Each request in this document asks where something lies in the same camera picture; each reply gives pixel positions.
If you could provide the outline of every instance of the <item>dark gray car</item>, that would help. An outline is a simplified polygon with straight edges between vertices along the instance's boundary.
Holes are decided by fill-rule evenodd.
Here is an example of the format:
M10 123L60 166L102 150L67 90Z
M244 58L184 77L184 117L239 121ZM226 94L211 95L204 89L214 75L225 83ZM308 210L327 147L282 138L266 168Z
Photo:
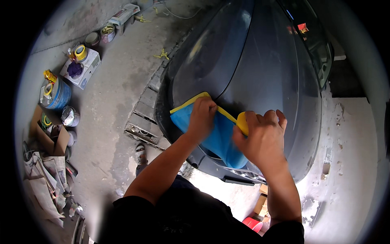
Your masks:
M197 25L165 69L156 122L173 143L182 132L169 110L203 91L236 118L242 111L280 109L288 120L284 153L298 182L317 152L320 89L332 60L332 47L306 0L224 1ZM266 183L251 162L228 168L202 145L187 161L225 182Z

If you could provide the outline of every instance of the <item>man's left hand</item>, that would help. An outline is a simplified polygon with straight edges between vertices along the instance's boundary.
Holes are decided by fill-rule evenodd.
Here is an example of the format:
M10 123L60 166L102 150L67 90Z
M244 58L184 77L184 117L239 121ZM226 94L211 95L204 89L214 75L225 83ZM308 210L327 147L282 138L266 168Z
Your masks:
M200 144L209 136L214 128L213 119L217 109L217 104L208 96L195 100L186 132L190 140Z

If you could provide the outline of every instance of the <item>sandal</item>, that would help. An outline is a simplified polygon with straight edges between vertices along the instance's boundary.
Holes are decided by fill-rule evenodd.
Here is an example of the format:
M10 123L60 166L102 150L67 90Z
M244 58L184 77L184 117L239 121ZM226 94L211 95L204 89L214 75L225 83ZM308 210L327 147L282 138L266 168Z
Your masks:
M147 164L145 147L142 144L138 144L135 148L135 159L137 165Z

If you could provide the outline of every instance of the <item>person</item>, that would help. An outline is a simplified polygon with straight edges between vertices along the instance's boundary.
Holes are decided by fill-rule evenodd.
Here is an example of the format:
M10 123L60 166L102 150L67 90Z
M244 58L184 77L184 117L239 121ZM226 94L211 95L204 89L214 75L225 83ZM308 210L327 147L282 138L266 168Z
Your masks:
M233 129L234 143L267 180L271 223L263 236L235 219L227 205L177 175L190 153L212 131L216 110L211 98L198 98L188 131L149 165L145 148L136 148L136 178L123 198L113 203L100 244L125 243L129 238L304 242L300 198L283 153L287 120L281 111L269 110L264 116L246 111L247 138L238 126Z

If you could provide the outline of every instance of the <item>car windshield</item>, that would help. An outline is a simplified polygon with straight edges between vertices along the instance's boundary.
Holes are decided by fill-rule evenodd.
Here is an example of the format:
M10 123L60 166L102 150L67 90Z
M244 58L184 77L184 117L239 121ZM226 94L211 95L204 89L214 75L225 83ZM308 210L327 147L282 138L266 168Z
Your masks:
M314 63L319 86L324 87L332 65L330 44L324 28L307 0L280 0L279 2L291 17L295 28L298 28L301 33Z

